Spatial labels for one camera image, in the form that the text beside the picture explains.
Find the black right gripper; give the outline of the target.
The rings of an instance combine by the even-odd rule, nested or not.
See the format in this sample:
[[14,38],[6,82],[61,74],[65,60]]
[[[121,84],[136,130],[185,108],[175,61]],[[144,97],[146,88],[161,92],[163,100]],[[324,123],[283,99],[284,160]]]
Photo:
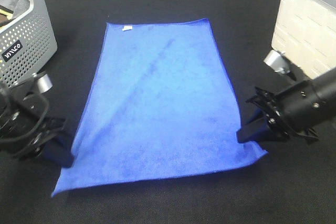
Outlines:
[[303,80],[278,93],[256,87],[246,102],[255,105],[257,111],[236,132],[237,142],[286,142],[292,136],[316,142],[313,127],[319,123],[320,109],[317,90],[315,80]]

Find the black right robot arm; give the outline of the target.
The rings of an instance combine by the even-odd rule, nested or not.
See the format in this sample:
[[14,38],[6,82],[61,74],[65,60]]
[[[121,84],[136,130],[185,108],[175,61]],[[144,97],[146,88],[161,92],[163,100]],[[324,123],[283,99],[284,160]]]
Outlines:
[[238,143],[286,142],[292,137],[316,142],[314,127],[335,118],[335,69],[279,93],[256,88],[247,102],[258,109],[237,131]]

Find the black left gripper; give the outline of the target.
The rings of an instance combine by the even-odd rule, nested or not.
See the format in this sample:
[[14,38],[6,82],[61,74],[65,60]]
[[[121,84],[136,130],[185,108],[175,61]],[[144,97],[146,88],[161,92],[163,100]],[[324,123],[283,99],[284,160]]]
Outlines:
[[41,156],[62,168],[74,162],[71,137],[64,134],[63,118],[48,116],[42,94],[1,87],[1,151],[25,160]]

